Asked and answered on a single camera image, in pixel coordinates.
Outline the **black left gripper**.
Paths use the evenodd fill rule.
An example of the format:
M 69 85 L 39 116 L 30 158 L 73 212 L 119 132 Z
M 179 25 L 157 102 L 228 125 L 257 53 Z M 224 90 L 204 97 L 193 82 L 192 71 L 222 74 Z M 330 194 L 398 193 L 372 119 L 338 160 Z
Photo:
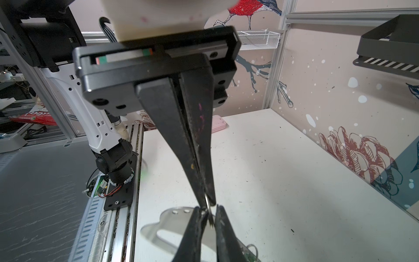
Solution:
M 78 47 L 86 102 L 112 115 L 142 108 L 180 161 L 202 208 L 215 206 L 212 109 L 227 100 L 241 41 L 232 26 Z M 180 107 L 183 97 L 187 122 Z

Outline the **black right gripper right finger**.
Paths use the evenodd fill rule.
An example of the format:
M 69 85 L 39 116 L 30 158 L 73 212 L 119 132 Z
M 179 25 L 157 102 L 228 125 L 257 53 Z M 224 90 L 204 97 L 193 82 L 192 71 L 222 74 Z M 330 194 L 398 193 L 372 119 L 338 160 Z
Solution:
M 215 219 L 217 261 L 246 262 L 239 241 L 223 206 L 218 205 Z

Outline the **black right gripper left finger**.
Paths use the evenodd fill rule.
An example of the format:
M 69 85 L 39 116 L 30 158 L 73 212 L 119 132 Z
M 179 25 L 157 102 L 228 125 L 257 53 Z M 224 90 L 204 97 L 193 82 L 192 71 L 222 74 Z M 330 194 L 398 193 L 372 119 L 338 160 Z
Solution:
M 204 212 L 195 207 L 172 262 L 200 262 L 204 233 Z

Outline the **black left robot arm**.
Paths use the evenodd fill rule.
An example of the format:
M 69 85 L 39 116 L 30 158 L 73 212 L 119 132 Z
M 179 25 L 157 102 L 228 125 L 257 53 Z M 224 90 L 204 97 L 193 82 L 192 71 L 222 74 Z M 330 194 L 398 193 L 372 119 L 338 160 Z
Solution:
M 116 42 L 88 46 L 70 1 L 2 1 L 1 24 L 31 66 L 62 91 L 98 169 L 131 176 L 132 149 L 109 116 L 145 110 L 179 159 L 202 208 L 215 206 L 213 108 L 227 99 L 241 42 L 232 26 L 205 28 L 235 1 L 103 1 Z

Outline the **black hanging basket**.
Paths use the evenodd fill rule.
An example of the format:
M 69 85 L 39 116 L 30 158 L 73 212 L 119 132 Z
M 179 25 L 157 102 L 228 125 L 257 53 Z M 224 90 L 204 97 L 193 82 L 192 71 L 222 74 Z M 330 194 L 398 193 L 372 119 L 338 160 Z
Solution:
M 419 78 L 419 16 L 403 14 L 363 34 L 353 65 Z

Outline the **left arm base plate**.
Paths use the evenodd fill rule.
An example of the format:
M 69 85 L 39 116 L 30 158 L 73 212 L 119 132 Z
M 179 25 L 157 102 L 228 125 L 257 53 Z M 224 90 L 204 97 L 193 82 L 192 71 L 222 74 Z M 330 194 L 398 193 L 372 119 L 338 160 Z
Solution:
M 137 159 L 138 154 L 134 152 L 125 167 L 122 169 L 122 171 L 126 174 L 126 179 L 123 180 L 122 187 L 116 193 L 105 198 L 104 211 L 117 210 L 132 204 Z

